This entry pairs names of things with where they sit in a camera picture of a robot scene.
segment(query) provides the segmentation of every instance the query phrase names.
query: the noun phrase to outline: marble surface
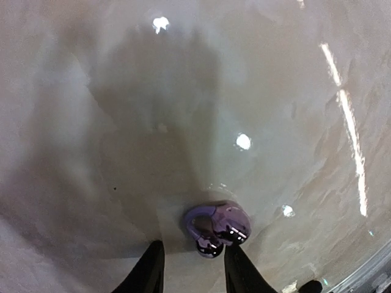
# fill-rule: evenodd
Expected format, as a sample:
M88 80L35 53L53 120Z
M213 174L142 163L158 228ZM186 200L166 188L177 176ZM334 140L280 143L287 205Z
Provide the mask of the marble surface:
M383 0L2 1L0 291L110 292L162 239L165 292L225 292L179 226L221 199L273 287L331 289L391 237L390 32Z

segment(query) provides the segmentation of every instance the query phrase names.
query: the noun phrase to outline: purple earbud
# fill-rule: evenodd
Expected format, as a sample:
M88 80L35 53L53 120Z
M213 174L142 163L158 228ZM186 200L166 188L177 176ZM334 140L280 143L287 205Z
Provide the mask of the purple earbud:
M194 226L196 217L209 217L212 231L199 231ZM224 204L196 206L186 213L185 225L197 243L199 253L207 258L215 258L221 254L224 244L242 244L250 234L250 218L242 207L234 201Z

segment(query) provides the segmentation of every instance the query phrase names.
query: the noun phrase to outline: purple ear cuff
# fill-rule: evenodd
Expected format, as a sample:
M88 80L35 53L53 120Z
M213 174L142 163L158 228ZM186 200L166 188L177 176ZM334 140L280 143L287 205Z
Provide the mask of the purple ear cuff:
M209 217L212 231L198 230L194 225L197 217ZM234 201L196 206L185 214L184 223L195 240L199 253L206 258L220 255L224 244L242 244L251 234L249 216Z

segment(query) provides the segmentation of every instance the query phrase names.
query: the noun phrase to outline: black rounded object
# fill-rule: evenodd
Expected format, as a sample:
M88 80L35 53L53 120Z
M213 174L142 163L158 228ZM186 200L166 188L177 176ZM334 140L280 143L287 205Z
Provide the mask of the black rounded object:
M320 293L322 292L322 283L316 280L311 280L308 283L301 286L299 293Z

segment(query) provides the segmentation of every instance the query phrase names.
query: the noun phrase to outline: curved purple band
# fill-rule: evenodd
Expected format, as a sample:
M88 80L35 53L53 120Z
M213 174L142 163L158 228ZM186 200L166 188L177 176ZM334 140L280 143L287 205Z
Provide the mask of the curved purple band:
M194 226L193 220L196 217L201 216L212 217L215 212L215 206L196 206L185 214L183 221L191 237L193 237L194 240L197 241L198 239L200 239L202 237L202 233Z

